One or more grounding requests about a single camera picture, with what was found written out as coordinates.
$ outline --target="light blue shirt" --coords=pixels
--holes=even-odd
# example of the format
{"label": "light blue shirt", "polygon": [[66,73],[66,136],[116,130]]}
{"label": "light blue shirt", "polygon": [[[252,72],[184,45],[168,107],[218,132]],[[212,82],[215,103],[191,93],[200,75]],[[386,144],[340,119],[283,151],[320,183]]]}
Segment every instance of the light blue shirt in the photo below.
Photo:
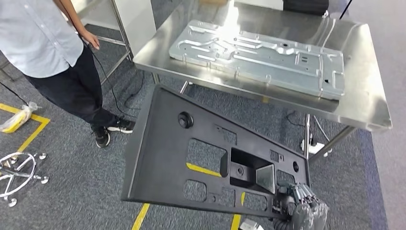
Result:
{"label": "light blue shirt", "polygon": [[25,75],[47,78],[75,66],[83,42],[52,0],[0,0],[0,50]]}

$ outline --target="rectangular cutout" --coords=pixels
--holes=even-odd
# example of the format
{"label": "rectangular cutout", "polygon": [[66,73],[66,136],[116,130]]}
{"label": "rectangular cutout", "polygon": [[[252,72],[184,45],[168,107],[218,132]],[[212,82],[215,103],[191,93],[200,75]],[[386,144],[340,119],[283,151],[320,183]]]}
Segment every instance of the rectangular cutout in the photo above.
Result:
{"label": "rectangular cutout", "polygon": [[188,200],[203,202],[207,198],[207,187],[202,182],[187,180],[183,185],[183,195]]}
{"label": "rectangular cutout", "polygon": [[289,174],[287,172],[281,171],[281,170],[277,170],[276,171],[276,181],[287,181],[287,182],[291,182],[294,183],[294,176],[292,174]]}
{"label": "rectangular cutout", "polygon": [[215,199],[215,203],[223,205],[226,207],[234,207],[234,202],[236,200],[236,191],[230,188],[223,188],[223,193],[221,195],[213,195],[212,199]]}
{"label": "rectangular cutout", "polygon": [[237,145],[237,134],[223,128],[223,137],[228,143]]}
{"label": "rectangular cutout", "polygon": [[269,150],[269,155],[271,157],[271,161],[275,161],[279,163],[279,153],[273,151],[273,150]]}
{"label": "rectangular cutout", "polygon": [[220,161],[226,154],[225,149],[192,138],[189,140],[186,162],[220,173]]}
{"label": "rectangular cutout", "polygon": [[235,132],[232,132],[228,129],[225,129],[220,126],[215,126],[218,132],[223,134],[223,139],[227,141],[230,144],[237,145],[237,134]]}
{"label": "rectangular cutout", "polygon": [[267,189],[256,183],[256,170],[272,165],[269,161],[244,152],[237,148],[231,148],[230,184],[242,188],[271,194]]}
{"label": "rectangular cutout", "polygon": [[268,202],[263,195],[245,192],[243,206],[255,211],[265,211],[268,208]]}

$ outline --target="floor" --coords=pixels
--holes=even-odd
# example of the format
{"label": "floor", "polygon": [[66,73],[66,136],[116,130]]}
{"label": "floor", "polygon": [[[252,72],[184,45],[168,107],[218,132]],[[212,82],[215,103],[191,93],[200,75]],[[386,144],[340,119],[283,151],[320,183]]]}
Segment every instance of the floor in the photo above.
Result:
{"label": "floor", "polygon": [[392,1],[390,4],[380,0],[356,0],[350,8],[351,18],[369,24],[376,56],[390,106],[393,130],[373,133],[373,147],[378,164],[382,194],[389,229],[400,230],[406,226],[404,209],[406,195],[406,136],[404,122],[406,106],[406,59],[402,58],[406,47],[406,21],[404,11],[406,2]]}

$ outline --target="power strip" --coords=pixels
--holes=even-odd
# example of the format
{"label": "power strip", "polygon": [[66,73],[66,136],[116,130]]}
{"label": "power strip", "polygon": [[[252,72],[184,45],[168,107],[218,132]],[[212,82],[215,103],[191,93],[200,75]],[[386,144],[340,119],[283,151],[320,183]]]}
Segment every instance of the power strip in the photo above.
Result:
{"label": "power strip", "polygon": [[[302,140],[302,143],[300,143],[300,147],[302,148],[302,151],[304,151],[305,149],[305,140]],[[316,143],[315,145],[311,145],[309,144],[309,153],[311,154],[316,154],[317,152],[319,152],[322,148],[324,147],[324,144],[322,143]],[[333,149],[330,149],[328,152],[326,152],[323,156],[326,157],[328,156],[329,153],[331,153],[333,151]]]}

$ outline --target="black cable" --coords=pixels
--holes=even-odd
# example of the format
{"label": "black cable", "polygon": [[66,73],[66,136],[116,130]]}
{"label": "black cable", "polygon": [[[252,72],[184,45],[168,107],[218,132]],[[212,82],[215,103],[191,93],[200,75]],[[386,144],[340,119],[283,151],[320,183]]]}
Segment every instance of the black cable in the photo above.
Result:
{"label": "black cable", "polygon": [[296,111],[293,111],[293,112],[289,113],[288,115],[286,115],[285,118],[289,121],[289,123],[291,123],[291,124],[294,125],[294,126],[304,127],[304,125],[294,123],[294,122],[292,122],[292,121],[290,120],[290,116],[291,116],[292,114],[294,114],[295,112],[296,112]]}
{"label": "black cable", "polygon": [[[124,114],[124,115],[137,118],[136,116],[130,115],[130,114],[128,114],[128,113],[125,113],[125,112],[123,112],[123,111],[120,109],[120,107],[118,106],[117,97],[115,96],[115,93],[114,93],[113,84],[110,82],[109,78],[107,77],[106,71],[104,70],[103,65],[100,63],[99,59],[96,57],[96,55],[95,55],[93,52],[91,52],[91,53],[93,54],[94,58],[95,58],[95,59],[97,60],[97,62],[99,63],[99,65],[100,65],[100,67],[101,67],[101,69],[102,69],[102,71],[103,71],[103,74],[104,74],[104,76],[105,76],[105,78],[106,78],[106,81],[107,81],[107,82],[110,84],[110,86],[111,86],[112,93],[113,93],[113,97],[114,97],[114,101],[115,101],[115,106],[117,107],[118,111],[120,111],[120,112],[121,112],[122,114]],[[140,86],[139,90],[138,90],[135,94],[139,93],[139,91],[140,91],[141,88],[142,88],[142,84],[143,84],[143,83],[144,83],[144,81],[142,80],[141,86]]]}
{"label": "black cable", "polygon": [[3,83],[1,83],[1,82],[0,82],[0,84],[1,84],[2,86],[4,86],[8,91],[10,91],[10,92],[12,92],[14,95],[16,95],[20,100],[22,100],[22,101],[28,106],[28,103],[27,103],[22,97],[20,97],[16,92],[14,92],[12,89],[10,89],[9,87],[7,87],[7,85],[5,85],[5,84],[3,84]]}
{"label": "black cable", "polygon": [[128,105],[127,105],[127,102],[128,102],[132,97],[137,96],[138,93],[141,91],[142,85],[144,84],[144,77],[145,77],[145,72],[142,71],[141,86],[140,86],[140,88],[139,88],[135,93],[130,94],[130,96],[128,96],[127,99],[124,101],[124,107],[125,107],[125,108],[127,108],[127,109],[134,109],[134,110],[141,110],[141,108],[132,108],[132,107],[128,106]]}
{"label": "black cable", "polygon": [[347,3],[347,6],[345,7],[343,13],[342,13],[341,16],[340,16],[340,20],[341,20],[342,17],[344,16],[345,12],[347,12],[348,7],[350,7],[351,3],[352,3],[352,0],[350,0],[350,1]]}

